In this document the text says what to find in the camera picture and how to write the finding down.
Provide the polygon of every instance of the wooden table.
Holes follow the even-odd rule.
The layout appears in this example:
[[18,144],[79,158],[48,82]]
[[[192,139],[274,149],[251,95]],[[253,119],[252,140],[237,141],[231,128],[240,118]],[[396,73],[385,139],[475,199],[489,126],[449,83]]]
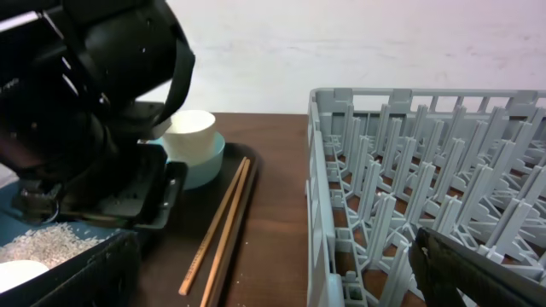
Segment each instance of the wooden table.
[[[247,208],[247,219],[242,226],[235,267],[227,279],[229,291],[225,305],[305,306],[307,117],[220,113],[216,118],[218,131],[226,142],[246,144],[263,160],[253,200]],[[160,262],[160,265],[143,268],[139,287],[154,290],[142,291],[141,298],[137,294],[136,306],[180,305],[177,287],[185,274],[185,271],[180,272],[180,259],[187,257],[180,254],[180,245],[191,243],[198,246],[200,243],[199,240],[187,240],[165,243],[177,245],[177,248],[165,247],[164,244],[162,252],[154,255],[154,262]]]

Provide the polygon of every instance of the dark wooden tabletop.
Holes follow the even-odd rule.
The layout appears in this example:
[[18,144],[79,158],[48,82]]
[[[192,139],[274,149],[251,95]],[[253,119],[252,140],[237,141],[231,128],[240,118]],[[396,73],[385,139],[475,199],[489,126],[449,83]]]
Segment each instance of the dark wooden tabletop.
[[217,113],[227,142],[264,161],[248,207],[226,306],[305,306],[305,115]]

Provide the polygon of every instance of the chopsticks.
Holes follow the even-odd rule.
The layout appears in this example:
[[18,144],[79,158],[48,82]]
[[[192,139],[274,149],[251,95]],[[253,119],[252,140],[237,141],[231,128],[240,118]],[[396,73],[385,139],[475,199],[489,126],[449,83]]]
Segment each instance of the chopsticks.
[[228,216],[226,217],[224,230],[222,232],[222,236],[220,237],[220,242],[218,243],[218,249],[216,250],[216,254],[212,262],[212,268],[208,277],[208,281],[206,283],[203,299],[201,300],[201,306],[205,306],[206,302],[208,301],[210,297],[212,284],[214,283],[216,274],[218,273],[218,266],[220,264],[222,256],[224,255],[225,246],[227,244],[227,240],[229,237],[229,232],[231,231],[231,228],[233,226],[235,213],[237,211],[237,207],[241,199],[242,189],[247,179],[249,165],[250,165],[250,160],[245,157],[242,160],[241,164],[239,165],[239,168],[237,169],[235,176],[231,180],[231,183],[229,184],[228,189],[226,190],[226,193],[224,197],[222,198],[222,202],[220,203],[220,206],[218,207],[216,213],[214,214],[214,217],[212,218],[211,225],[209,226],[205,234],[205,238],[203,238],[203,241],[201,242],[199,249],[197,250],[197,253],[195,254],[194,260],[192,261],[192,264],[189,266],[188,273],[184,277],[183,283],[180,286],[180,289],[178,290],[178,293],[181,295],[188,294],[189,288],[191,287],[192,282],[194,281],[195,276],[197,275],[197,271],[203,261],[203,258],[205,257],[206,250],[211,244],[214,232],[216,231],[216,228],[218,227],[218,224],[224,214],[225,208],[227,207],[231,194],[233,193],[235,184],[239,182],[237,184],[235,196],[233,197],[233,200],[231,201],[231,207],[229,209]]

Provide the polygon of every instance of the black tray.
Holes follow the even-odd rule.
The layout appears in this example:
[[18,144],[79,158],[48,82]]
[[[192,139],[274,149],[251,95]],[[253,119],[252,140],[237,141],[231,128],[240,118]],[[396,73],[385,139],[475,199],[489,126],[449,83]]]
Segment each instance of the black tray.
[[248,146],[236,143],[226,144],[224,161],[218,176],[206,186],[184,192],[179,203],[171,209],[165,229],[152,242],[152,248],[142,261],[139,286],[132,299],[132,306],[200,306],[229,209],[225,210],[212,237],[211,245],[189,289],[189,295],[181,296],[178,289],[243,157],[250,159],[250,170],[207,306],[222,304],[224,295],[229,290],[228,276],[240,243],[242,221],[258,180],[258,168],[261,164],[256,152]]

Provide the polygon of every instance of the rice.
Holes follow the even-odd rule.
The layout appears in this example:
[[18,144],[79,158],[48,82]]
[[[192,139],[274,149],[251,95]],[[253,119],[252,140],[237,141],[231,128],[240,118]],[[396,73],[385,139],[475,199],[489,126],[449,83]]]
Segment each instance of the rice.
[[45,229],[28,230],[11,243],[0,247],[0,264],[14,260],[33,260],[53,269],[103,241],[96,237],[79,239],[70,225],[58,223]]

